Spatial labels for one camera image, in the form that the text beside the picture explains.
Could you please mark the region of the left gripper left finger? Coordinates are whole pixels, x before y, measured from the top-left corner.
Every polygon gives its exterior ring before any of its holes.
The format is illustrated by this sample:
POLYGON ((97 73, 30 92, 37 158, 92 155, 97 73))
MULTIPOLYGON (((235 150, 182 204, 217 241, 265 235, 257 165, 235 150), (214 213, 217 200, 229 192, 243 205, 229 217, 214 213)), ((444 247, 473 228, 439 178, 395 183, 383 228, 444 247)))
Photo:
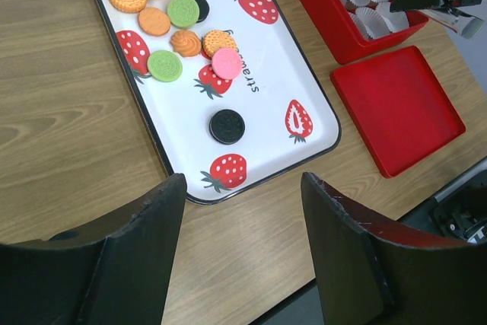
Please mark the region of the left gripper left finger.
POLYGON ((1 246, 3 324, 159 324, 186 201, 174 174, 49 240, 1 246))

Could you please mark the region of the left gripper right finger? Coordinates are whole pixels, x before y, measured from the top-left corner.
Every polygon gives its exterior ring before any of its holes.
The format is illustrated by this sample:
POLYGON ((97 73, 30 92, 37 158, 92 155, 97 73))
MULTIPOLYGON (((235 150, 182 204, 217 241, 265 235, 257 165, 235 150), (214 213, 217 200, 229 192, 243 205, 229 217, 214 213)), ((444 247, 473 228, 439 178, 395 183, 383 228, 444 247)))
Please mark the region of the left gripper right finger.
POLYGON ((486 246, 404 225, 301 177, 327 324, 484 324, 486 246))

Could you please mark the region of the pink cookie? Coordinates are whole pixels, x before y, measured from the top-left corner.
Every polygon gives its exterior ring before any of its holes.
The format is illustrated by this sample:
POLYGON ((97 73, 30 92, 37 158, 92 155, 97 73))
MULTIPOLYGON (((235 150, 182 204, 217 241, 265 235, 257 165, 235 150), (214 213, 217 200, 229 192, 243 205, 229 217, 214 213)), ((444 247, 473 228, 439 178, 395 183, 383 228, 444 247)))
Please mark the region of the pink cookie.
POLYGON ((212 57, 215 74, 223 79, 235 79, 242 71, 242 59, 232 48, 220 48, 212 57))

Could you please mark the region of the round waffle cookie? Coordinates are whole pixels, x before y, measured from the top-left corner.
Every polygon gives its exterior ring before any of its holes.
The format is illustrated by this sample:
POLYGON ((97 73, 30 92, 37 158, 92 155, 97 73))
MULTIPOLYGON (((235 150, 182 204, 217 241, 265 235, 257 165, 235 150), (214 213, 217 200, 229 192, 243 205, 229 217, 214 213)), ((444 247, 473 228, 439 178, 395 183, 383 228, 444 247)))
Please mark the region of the round waffle cookie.
POLYGON ((202 38, 202 48, 211 59, 222 48, 237 50, 234 38, 223 30, 211 30, 202 38))

